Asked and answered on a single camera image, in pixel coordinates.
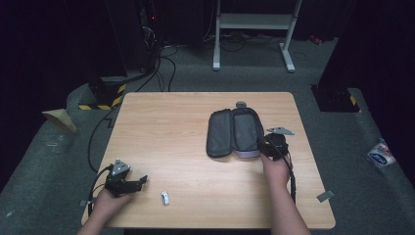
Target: small metal part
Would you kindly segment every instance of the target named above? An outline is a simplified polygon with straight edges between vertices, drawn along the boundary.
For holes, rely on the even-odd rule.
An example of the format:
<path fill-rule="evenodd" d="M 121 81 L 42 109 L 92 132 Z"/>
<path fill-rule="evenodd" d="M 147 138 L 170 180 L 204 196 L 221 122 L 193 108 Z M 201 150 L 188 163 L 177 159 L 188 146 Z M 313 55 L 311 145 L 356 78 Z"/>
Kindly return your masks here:
<path fill-rule="evenodd" d="M 170 203 L 170 200 L 168 199 L 167 191 L 162 191 L 161 192 L 161 199 L 162 199 L 162 203 L 164 205 L 168 205 Z"/>
<path fill-rule="evenodd" d="M 123 173 L 130 169 L 128 164 L 123 163 L 120 159 L 116 159 L 113 167 L 112 175 Z"/>
<path fill-rule="evenodd" d="M 295 133 L 289 129 L 284 128 L 283 126 L 274 127 L 266 129 L 267 131 L 274 133 L 274 134 L 286 134 L 286 135 L 294 135 Z"/>

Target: human hand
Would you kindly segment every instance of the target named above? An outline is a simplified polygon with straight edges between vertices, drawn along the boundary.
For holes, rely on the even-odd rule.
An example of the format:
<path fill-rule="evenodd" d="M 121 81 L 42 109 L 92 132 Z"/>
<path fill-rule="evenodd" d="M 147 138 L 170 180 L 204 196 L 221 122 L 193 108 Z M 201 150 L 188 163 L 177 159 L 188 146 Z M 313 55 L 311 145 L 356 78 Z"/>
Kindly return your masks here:
<path fill-rule="evenodd" d="M 288 180 L 290 179 L 290 171 L 287 168 L 287 164 L 283 159 L 280 159 L 276 162 L 268 159 L 263 154 L 260 155 L 260 158 L 263 163 L 263 172 L 265 174 L 268 183 L 272 186 L 280 186 L 287 188 Z M 285 157 L 287 163 L 292 167 L 291 161 Z"/>
<path fill-rule="evenodd" d="M 119 198 L 114 197 L 107 189 L 102 189 L 98 194 L 94 210 L 79 229 L 77 235 L 101 234 L 105 224 L 114 217 L 131 199 L 134 194 L 124 194 Z"/>
<path fill-rule="evenodd" d="M 128 202 L 132 200 L 134 194 L 123 194 L 116 198 L 107 189 L 102 189 L 95 201 L 94 210 L 91 216 L 99 217 L 101 221 L 107 223 L 114 217 Z"/>

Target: white metal frame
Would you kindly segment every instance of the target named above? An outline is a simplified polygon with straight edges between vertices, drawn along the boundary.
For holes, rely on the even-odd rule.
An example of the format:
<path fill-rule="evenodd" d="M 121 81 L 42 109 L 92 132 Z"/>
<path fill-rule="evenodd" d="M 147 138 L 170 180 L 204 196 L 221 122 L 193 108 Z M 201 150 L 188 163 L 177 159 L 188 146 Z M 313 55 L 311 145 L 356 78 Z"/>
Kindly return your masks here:
<path fill-rule="evenodd" d="M 220 0 L 217 0 L 216 31 L 213 50 L 213 70 L 220 70 L 220 29 L 221 28 L 256 28 L 256 29 L 286 29 L 286 40 L 280 43 L 284 61 L 289 72 L 294 72 L 288 47 L 296 26 L 302 0 L 297 0 L 294 12 L 289 15 L 265 15 L 265 14 L 221 14 Z"/>

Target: wooden table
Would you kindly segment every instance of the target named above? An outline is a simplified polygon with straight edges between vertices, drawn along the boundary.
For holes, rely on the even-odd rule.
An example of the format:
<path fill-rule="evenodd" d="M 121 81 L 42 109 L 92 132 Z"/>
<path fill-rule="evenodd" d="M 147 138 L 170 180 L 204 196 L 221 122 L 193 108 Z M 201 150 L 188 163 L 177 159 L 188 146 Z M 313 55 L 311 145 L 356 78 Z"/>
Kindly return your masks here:
<path fill-rule="evenodd" d="M 294 131 L 287 143 L 297 180 L 297 206 L 309 228 L 332 228 L 325 192 L 294 97 L 287 92 L 129 93 L 101 163 L 131 165 L 128 180 L 149 176 L 143 190 L 108 225 L 125 228 L 269 228 L 268 188 L 259 158 L 206 154 L 208 119 L 238 101 L 263 127 Z M 97 185 L 105 182 L 104 175 Z M 170 204 L 161 201 L 167 191 Z M 82 221 L 87 218 L 85 212 Z"/>

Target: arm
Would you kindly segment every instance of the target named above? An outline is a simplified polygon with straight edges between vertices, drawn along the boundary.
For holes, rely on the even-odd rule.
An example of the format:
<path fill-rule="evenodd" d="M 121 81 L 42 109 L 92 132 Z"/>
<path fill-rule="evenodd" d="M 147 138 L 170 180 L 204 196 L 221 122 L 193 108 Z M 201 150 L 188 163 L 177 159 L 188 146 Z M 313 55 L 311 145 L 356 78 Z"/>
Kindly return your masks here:
<path fill-rule="evenodd" d="M 310 234 L 287 189 L 287 165 L 283 160 L 273 162 L 264 155 L 260 157 L 270 192 L 272 234 Z"/>
<path fill-rule="evenodd" d="M 131 199 L 133 194 L 125 194 L 115 198 L 107 189 L 98 194 L 94 210 L 83 224 L 77 235 L 101 234 L 105 224 L 113 218 Z"/>

